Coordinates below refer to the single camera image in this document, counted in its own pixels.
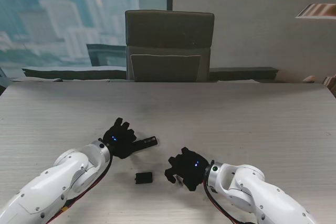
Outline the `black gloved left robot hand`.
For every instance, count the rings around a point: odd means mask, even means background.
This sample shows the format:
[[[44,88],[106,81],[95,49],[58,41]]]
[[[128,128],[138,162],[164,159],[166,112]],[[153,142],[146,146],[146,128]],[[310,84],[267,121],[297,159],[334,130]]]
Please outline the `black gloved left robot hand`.
[[[108,148],[111,156],[120,159],[129,157],[132,153],[132,143],[137,139],[134,130],[129,128],[128,122],[117,118],[114,125],[105,132],[102,143]]]

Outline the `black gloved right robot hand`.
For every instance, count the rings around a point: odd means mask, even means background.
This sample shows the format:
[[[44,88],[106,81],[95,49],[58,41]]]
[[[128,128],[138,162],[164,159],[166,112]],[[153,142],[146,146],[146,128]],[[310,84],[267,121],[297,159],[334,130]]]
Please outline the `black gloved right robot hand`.
[[[196,191],[197,186],[203,182],[209,162],[187,147],[182,148],[181,152],[169,158],[171,167],[165,170],[164,175],[173,184],[176,182],[175,176],[179,176],[189,191]]]

